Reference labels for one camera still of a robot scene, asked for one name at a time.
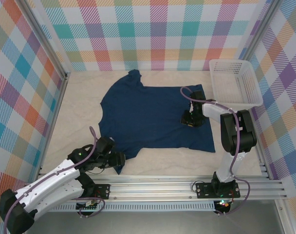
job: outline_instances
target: gray floor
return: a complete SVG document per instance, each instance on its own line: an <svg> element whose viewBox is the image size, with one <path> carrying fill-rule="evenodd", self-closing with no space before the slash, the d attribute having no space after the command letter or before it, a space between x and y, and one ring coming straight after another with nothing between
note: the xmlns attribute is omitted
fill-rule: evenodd
<svg viewBox="0 0 296 234"><path fill-rule="evenodd" d="M274 201L248 201L240 210L213 212L102 212L90 219L77 213L47 213L28 234L282 234Z"/></svg>

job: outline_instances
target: cable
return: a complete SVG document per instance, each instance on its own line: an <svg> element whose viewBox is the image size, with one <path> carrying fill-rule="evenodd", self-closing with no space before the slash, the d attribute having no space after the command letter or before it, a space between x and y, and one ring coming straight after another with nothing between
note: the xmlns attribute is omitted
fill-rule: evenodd
<svg viewBox="0 0 296 234"><path fill-rule="evenodd" d="M105 200L102 199L102 198L100 198L100 197L80 197L80 198L75 198L75 199L73 199L73 200L89 200L89 199L91 199L91 200L99 200L99 201L102 201L102 202L103 202L103 207L100 208L99 211L96 211L96 212L92 213L91 215L83 215L83 214L81 213L81 210L83 209L83 207L82 207L82 208L79 209L79 214L81 215L81 217L84 217L84 218L90 218L90 217L93 217L93 216L95 216L95 215L98 215L98 214L99 214L99 213L105 208L105 205L106 205Z"/></svg>
<svg viewBox="0 0 296 234"><path fill-rule="evenodd" d="M76 167L76 166L84 163L86 160L88 160L92 156L92 154L93 154L93 152L94 152L94 150L96 148L96 142L98 141L98 138L97 138L96 133L95 133L95 130L94 130L94 128L92 126L90 126L90 132L91 132L92 136L94 137L94 145L93 145L93 148L92 148L91 152L89 153L89 155L85 159L83 159L82 161L80 161L80 162L78 162L78 163L76 163L76 164L74 164L72 166L69 166L67 168L64 168L64 169L61 169L59 171L56 171L56 173L52 173L52 174L48 175L47 177L45 177L42 180L38 181L34 186L30 187L23 195L21 195L12 204L12 206L10 207L10 209L8 210L8 212L7 212L6 216L5 216L5 219L4 219L4 227L3 227L3 233L4 234L7 234L6 227L7 227L7 223L8 223L8 219L9 219L10 213L13 211L14 207L25 197L25 194L26 194L26 196L28 196L28 194L32 191L32 189L34 189L35 187L37 187L38 185L40 185L44 181L48 180L49 178L51 178L53 176L57 176L58 174L66 171L66 170L69 170L71 168L74 168L74 167Z"/></svg>
<svg viewBox="0 0 296 234"><path fill-rule="evenodd" d="M244 183L247 184L247 194L246 194L244 200L242 201L242 203L241 203L238 207L236 207L235 209L233 209L232 211L230 211L230 212L227 213L227 215L230 215L230 214L232 214L233 212L235 212L235 211L237 211L238 209L240 209L240 208L244 205L244 203L247 201L247 199L248 199L248 197L249 197L249 195L250 195L250 192L251 192L251 186L250 186L250 183L249 183L247 180L245 180L245 179L240 179L240 178L236 177L236 176L234 175L234 173L232 172L232 168L233 168L233 166L234 166L234 164L235 164L235 161L236 161L236 159L237 159L237 157L238 157L238 153L239 153L239 149L240 149L240 126L239 126L239 120L238 120L238 117L237 117L236 113L235 113L232 109L230 109L230 108L228 108L228 107L226 107L226 106L224 106L224 105L221 105L221 104L219 104L219 103L212 102L212 101L196 100L196 99L192 99L192 98L186 96L186 95L183 93L183 89L187 89L187 90L188 90L189 92L191 92L191 93L192 93L192 91L191 91L191 89L189 89L188 87L181 87L181 89L180 89L181 94L182 94L183 97L185 97L186 99L188 99L188 100L190 100L190 101L196 101L196 102L208 103L208 104L212 104L212 105L219 106L219 107L221 107L221 108L223 108L223 109L229 111L230 113L232 113L233 116L235 117L235 122L236 122L236 127L237 127L237 146L236 146L236 152L235 152L234 159L232 160L232 162L231 162L231 164L230 164L230 169L229 169L229 171L230 171L230 173L231 173L231 175L232 175L232 177L233 177L234 179L236 179L236 180L238 180L238 181L242 181L242 182L244 182Z"/></svg>
<svg viewBox="0 0 296 234"><path fill-rule="evenodd" d="M91 174L94 174L94 175L99 175L99 174L101 174L104 170L105 170L105 168L104 168L101 172L99 172L99 173L94 173L94 172L90 172L90 171L87 171L87 172L88 172L88 173L91 173Z"/></svg>
<svg viewBox="0 0 296 234"><path fill-rule="evenodd" d="M202 182L202 183L204 183L204 181L202 181L202 180L196 180L196 181L192 184L192 186L191 186L191 190L192 190L194 193L196 193L196 191L193 190L193 186L194 186L195 183L197 183L197 182Z"/></svg>

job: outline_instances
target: navy blue t-shirt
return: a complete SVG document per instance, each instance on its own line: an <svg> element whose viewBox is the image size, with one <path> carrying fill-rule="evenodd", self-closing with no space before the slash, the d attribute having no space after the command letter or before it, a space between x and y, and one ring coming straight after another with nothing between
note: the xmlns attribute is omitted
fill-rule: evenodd
<svg viewBox="0 0 296 234"><path fill-rule="evenodd" d="M146 87L138 70L119 79L106 93L101 106L100 134L112 137L115 151L126 159L136 157L142 148L180 148L215 152L209 119L194 128L180 123L189 100L180 87ZM192 91L202 85L188 86ZM121 173L122 167L115 168Z"/></svg>

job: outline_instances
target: white plastic basket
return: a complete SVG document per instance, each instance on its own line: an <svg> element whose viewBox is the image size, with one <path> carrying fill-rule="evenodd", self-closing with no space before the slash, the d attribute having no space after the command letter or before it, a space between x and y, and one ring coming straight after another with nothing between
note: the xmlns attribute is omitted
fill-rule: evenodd
<svg viewBox="0 0 296 234"><path fill-rule="evenodd" d="M260 106L263 98L252 64L239 59L209 62L214 99L234 110Z"/></svg>

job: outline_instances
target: purple cable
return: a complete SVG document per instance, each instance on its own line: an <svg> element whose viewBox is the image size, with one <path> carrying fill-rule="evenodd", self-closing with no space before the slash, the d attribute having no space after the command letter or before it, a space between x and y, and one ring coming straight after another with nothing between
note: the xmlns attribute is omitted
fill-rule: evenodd
<svg viewBox="0 0 296 234"><path fill-rule="evenodd" d="M99 211L96 211L96 212L94 212L94 213L91 214L91 215L83 215L83 214L81 214L81 210L82 210L83 208L80 208L80 209L79 209L79 214L81 215L81 217L84 217L84 218L89 218L89 217L93 217L93 216L95 216L95 215L98 215L98 214L99 214L99 213L105 208L105 205L106 205L105 200L102 199L102 198L100 198L100 197L80 197L80 198L76 198L76 199L73 199L73 200L88 200L88 199L93 199L93 200L99 200L99 201L102 201L102 202L103 202L103 207L102 207Z"/></svg>
<svg viewBox="0 0 296 234"><path fill-rule="evenodd" d="M239 126L239 120L238 120L238 117L237 117L236 113L235 113L232 109L230 109L230 108L228 108L228 107L226 107L226 106L224 106L224 105L221 105L221 104L219 104L219 103L212 102L212 101L196 100L196 99L192 99L192 98L186 96L186 95L183 93L183 89L187 89L187 90L188 90L189 92L191 92L191 93L192 93L192 91L191 91L191 89L189 89L188 87L182 87L182 88L181 88L181 94L182 94L186 99L188 99L188 100L190 100L190 101L196 101L196 102L208 103L208 104L212 104L212 105L216 105L216 106L222 107L223 109L225 109L225 110L229 111L230 113L232 113L232 114L234 115L234 117L235 117L236 127L237 127L237 146L236 146L236 152L235 152L234 159L232 160L232 162L231 162L231 164L230 164L230 169L229 169L229 171L230 171L230 173L231 173L231 175L232 175L232 177L233 177L234 179L239 180L239 181L242 181L242 182L244 182L244 183L247 184L247 194L246 194L245 199L244 199L244 200L242 201L242 203L240 204L240 206L238 206L237 208L235 208L235 209L233 209L232 211L230 211L230 212L227 213L227 215L230 215L230 214L232 214L233 212L235 212L235 211L237 211L238 209L240 209L240 208L244 205L244 203L247 201L247 199L248 199L248 197L249 197L249 195L250 195L250 191L251 191L250 183L249 183L247 180L245 180L245 179L240 179L240 178L236 177L236 176L233 174L233 172L232 172L232 168L233 168L233 166L234 166L234 164L235 164L235 161L236 161L236 159L237 159L237 157L238 157L239 148L240 148L240 126Z"/></svg>
<svg viewBox="0 0 296 234"><path fill-rule="evenodd" d="M83 159L82 161L76 163L75 165L72 165L72 166L70 166L70 167L67 167L67 168L64 168L64 169L61 169L61 170L57 171L57 174L55 174L55 173L50 174L49 176L45 177L43 180L40 180L38 183L36 183L36 184L35 184L34 186L32 186L31 188L29 188L29 189L25 192L25 194L30 193L30 192L32 191L32 189L34 189L36 186L40 185L40 184L43 183L44 181L48 180L49 178L51 178L51 177L53 177L53 176L55 176L55 175L58 175L59 173L62 173L62 172L64 172L64 171L68 170L68 169L71 169L71 168L73 168L73 167L76 167L76 166L78 166L78 165L84 163L86 160L88 160L88 159L92 156L92 154L93 154L93 152L94 152L94 150L95 150L95 148L96 148L96 142L97 142L97 140L98 140L98 138L97 138L97 136L96 136L96 133L95 133L95 130L94 130L94 128L93 128L92 126L90 126L90 131L91 131L91 134L92 134L93 137L94 137L94 145L93 145L92 151L90 152L90 154L89 154L85 159ZM7 223L8 223L8 219L9 219L10 213L13 211L14 207L15 207L15 206L16 206L16 205L17 205L17 204L18 204L18 203L19 203L24 197L25 197L24 195L21 195L21 196L20 196L20 197L19 197L19 198L13 203L13 205L11 206L11 208L8 210L8 212L7 212L7 214L6 214L6 217L5 217L5 219L4 219L4 227L3 227L3 233L4 233L4 234L7 234L6 227L7 227Z"/></svg>

